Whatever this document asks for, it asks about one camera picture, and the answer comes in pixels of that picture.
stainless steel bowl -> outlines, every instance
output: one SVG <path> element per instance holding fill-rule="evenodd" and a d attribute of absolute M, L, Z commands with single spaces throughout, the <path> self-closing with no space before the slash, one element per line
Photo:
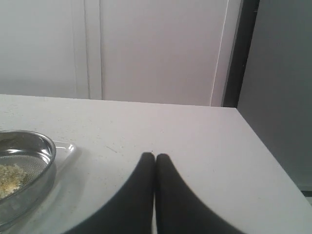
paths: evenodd
<path fill-rule="evenodd" d="M 53 187 L 56 147 L 45 135 L 29 131 L 0 131 L 0 164 L 18 165 L 27 173 L 23 186 L 0 199 L 0 232 L 36 208 Z"/>

white tray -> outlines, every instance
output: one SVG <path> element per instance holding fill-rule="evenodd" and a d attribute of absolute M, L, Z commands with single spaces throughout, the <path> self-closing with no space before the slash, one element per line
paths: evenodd
<path fill-rule="evenodd" d="M 62 195 L 68 191 L 62 185 L 61 180 L 66 176 L 66 169 L 71 167 L 79 156 L 78 149 L 74 144 L 61 141 L 54 141 L 54 143 L 57 148 L 55 158 L 57 174 L 51 192 L 36 210 L 9 230 L 3 232 L 3 234 L 42 234 L 51 232 L 51 226 L 47 225 L 47 222 L 51 221 L 51 211 L 60 205 Z"/>

grated food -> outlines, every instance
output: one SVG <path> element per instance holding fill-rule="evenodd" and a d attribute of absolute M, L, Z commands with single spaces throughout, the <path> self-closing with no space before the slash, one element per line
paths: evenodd
<path fill-rule="evenodd" d="M 5 166 L 0 164 L 0 199 L 19 189 L 25 177 L 26 172 L 18 165 Z"/>

white wall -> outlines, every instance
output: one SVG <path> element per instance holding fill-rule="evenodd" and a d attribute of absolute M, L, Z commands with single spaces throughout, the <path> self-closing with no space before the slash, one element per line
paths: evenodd
<path fill-rule="evenodd" d="M 83 0 L 1 0 L 0 31 L 0 93 L 88 98 Z"/>
<path fill-rule="evenodd" d="M 312 191 L 312 1 L 260 2 L 238 109 L 301 190 Z"/>
<path fill-rule="evenodd" d="M 213 96 L 220 105 L 239 6 L 101 0 L 103 98 L 210 105 Z"/>

gray wall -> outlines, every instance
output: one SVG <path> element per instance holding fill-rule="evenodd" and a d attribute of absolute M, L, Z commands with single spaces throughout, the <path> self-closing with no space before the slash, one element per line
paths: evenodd
<path fill-rule="evenodd" d="M 238 109 L 312 190 L 312 1 L 261 0 Z"/>

